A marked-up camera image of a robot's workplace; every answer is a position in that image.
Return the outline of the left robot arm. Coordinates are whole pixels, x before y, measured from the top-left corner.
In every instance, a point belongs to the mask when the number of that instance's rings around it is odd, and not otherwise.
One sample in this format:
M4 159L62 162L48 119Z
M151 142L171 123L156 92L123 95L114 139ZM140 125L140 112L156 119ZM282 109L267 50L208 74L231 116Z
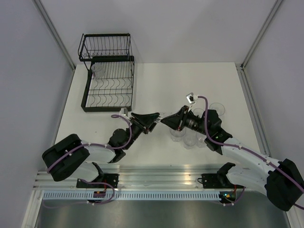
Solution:
M101 187L104 177L98 163L119 162L142 133L148 134L155 128L160 113L111 117L124 120L128 127L116 129L108 143L86 142L74 133L43 152L42 160L54 181L63 181L76 173L93 188Z

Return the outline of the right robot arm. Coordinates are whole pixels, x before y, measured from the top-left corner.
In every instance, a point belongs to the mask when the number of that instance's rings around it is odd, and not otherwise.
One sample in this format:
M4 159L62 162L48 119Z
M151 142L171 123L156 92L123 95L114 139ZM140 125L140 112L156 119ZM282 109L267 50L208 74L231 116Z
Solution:
M246 148L221 128L216 110L208 109L202 117L197 117L185 105L161 123L176 131L188 128L205 135L210 150L241 164L225 164L218 171L217 183L223 188L234 184L258 191L282 211L289 211L304 193L304 180L293 161L279 161Z

